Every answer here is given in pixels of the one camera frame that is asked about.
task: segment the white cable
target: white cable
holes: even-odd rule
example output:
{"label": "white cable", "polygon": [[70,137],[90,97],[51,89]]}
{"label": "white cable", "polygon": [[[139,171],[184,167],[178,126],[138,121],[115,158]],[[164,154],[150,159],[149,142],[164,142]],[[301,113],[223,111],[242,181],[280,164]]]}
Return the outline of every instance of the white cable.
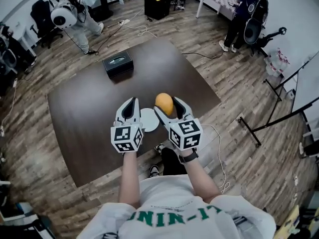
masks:
{"label": "white cable", "polygon": [[14,106],[14,100],[15,100],[15,94],[16,94],[16,86],[14,88],[14,95],[13,95],[13,100],[12,100],[12,105],[11,105],[11,109],[9,111],[9,113],[4,117],[4,119],[1,122],[1,127],[3,126],[3,123],[5,122],[5,120],[10,116],[12,110],[13,110],[13,106]]}
{"label": "white cable", "polygon": [[224,191],[229,188],[230,183],[229,183],[229,182],[225,183],[225,182],[226,182],[226,172],[225,172],[225,170],[224,170],[224,167],[223,167],[223,164],[222,164],[222,162],[221,162],[220,155],[219,155],[220,144],[221,144],[221,136],[220,136],[219,132],[216,130],[216,128],[214,128],[212,125],[209,125],[209,124],[202,124],[202,125],[211,126],[211,127],[216,131],[216,133],[217,133],[218,136],[219,136],[218,159],[219,159],[219,162],[220,162],[221,170],[223,171],[223,173],[224,173],[224,178],[225,178],[223,184],[222,184],[219,188],[222,188],[222,187],[224,186],[223,190],[221,190],[221,193],[224,194]]}
{"label": "white cable", "polygon": [[[138,13],[136,13],[133,18],[135,18],[142,10],[144,10],[144,8],[141,9]],[[151,33],[151,32],[148,31],[147,26],[137,26],[137,27],[126,26],[126,25],[124,25],[124,22],[125,22],[125,20],[120,20],[120,21],[118,22],[118,25],[119,25],[119,26],[128,27],[128,28],[131,28],[131,29],[138,29],[138,28],[140,28],[140,27],[145,27],[145,31],[139,33],[138,36],[142,36],[142,35],[145,34],[145,33],[149,33],[149,34],[151,34],[152,36],[154,36],[154,37],[157,38],[156,35],[154,35],[153,33]]]}

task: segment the table with checkered cloth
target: table with checkered cloth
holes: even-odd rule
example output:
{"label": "table with checkered cloth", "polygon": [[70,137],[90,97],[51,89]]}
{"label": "table with checkered cloth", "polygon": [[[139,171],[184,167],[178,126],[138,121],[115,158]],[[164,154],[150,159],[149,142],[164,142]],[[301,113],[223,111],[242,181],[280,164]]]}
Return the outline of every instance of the table with checkered cloth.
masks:
{"label": "table with checkered cloth", "polygon": [[[234,13],[235,8],[230,6],[228,3],[237,4],[236,0],[213,0],[213,1],[216,2],[217,4],[219,4],[219,6],[217,8],[217,14],[222,13],[227,18],[232,19],[232,14]],[[203,2],[204,2],[204,0],[200,0],[196,18],[199,17],[200,10],[203,6]]]}

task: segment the white t-shirt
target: white t-shirt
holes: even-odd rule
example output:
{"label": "white t-shirt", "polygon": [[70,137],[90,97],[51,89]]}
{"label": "white t-shirt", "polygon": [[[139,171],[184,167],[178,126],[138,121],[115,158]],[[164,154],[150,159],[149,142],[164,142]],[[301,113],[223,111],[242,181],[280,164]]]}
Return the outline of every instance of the white t-shirt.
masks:
{"label": "white t-shirt", "polygon": [[140,184],[141,207],[107,203],[78,239],[272,239],[274,219],[243,197],[194,196],[187,175],[159,176]]}

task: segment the wristwatch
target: wristwatch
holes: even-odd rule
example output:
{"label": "wristwatch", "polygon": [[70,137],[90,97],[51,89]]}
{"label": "wristwatch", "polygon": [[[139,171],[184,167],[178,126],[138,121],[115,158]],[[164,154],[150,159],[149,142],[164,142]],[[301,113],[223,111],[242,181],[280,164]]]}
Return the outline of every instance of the wristwatch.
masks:
{"label": "wristwatch", "polygon": [[196,152],[196,149],[193,149],[193,153],[191,155],[189,155],[187,157],[179,156],[178,158],[179,158],[181,163],[188,163],[188,162],[198,158],[198,154]]}

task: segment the white plate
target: white plate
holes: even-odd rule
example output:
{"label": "white plate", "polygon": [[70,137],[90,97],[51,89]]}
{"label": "white plate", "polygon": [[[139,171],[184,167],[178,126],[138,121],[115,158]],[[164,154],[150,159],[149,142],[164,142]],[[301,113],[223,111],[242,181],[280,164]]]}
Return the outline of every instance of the white plate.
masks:
{"label": "white plate", "polygon": [[144,108],[141,110],[141,122],[145,132],[152,132],[159,126],[159,119],[153,109]]}

